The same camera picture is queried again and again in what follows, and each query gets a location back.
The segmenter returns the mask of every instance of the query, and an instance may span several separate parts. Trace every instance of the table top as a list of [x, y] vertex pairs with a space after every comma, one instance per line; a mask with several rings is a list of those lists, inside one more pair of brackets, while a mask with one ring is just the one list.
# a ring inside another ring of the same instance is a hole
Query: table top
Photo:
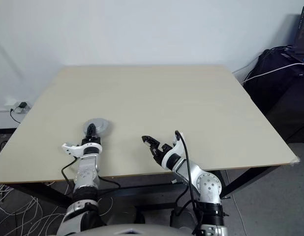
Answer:
[[175, 130], [204, 170], [298, 161], [223, 66], [76, 66], [51, 82], [0, 153], [0, 182], [63, 180], [73, 157], [61, 145], [80, 144], [91, 118], [110, 122], [101, 176], [166, 172], [141, 136], [171, 145]]

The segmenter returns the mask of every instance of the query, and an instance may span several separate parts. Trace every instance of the wall socket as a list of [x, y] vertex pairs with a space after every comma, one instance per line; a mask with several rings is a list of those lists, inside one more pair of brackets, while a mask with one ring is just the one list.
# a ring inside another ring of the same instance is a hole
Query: wall socket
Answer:
[[[21, 102], [26, 102], [27, 106], [23, 109], [16, 109], [21, 104]], [[10, 103], [10, 104], [4, 105], [4, 108], [7, 111], [10, 111], [11, 109], [13, 109], [15, 113], [26, 114], [27, 112], [29, 112], [29, 110], [32, 108], [32, 106], [31, 106], [30, 102], [28, 102], [28, 101], [17, 101], [14, 104]]]

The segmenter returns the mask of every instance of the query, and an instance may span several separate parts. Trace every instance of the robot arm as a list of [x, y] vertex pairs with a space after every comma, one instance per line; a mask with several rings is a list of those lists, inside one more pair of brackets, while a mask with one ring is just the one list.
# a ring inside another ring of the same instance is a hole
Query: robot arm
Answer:
[[88, 229], [104, 226], [98, 215], [99, 161], [102, 153], [100, 132], [106, 129], [107, 121], [94, 119], [87, 122], [85, 138], [81, 146], [63, 144], [62, 149], [80, 160], [78, 172], [74, 178], [72, 204], [58, 229], [58, 236], [79, 233]]
[[[142, 136], [143, 142], [150, 148], [156, 162], [166, 170], [171, 170], [179, 179], [189, 184], [187, 160], [182, 157], [184, 152], [183, 142], [177, 135], [174, 136], [173, 146], [164, 144], [159, 150], [160, 142], [151, 136]], [[191, 188], [198, 194], [196, 202], [197, 214], [200, 212], [201, 235], [227, 236], [224, 226], [224, 216], [220, 193], [222, 185], [220, 180], [212, 173], [203, 171], [194, 162], [189, 161]]]

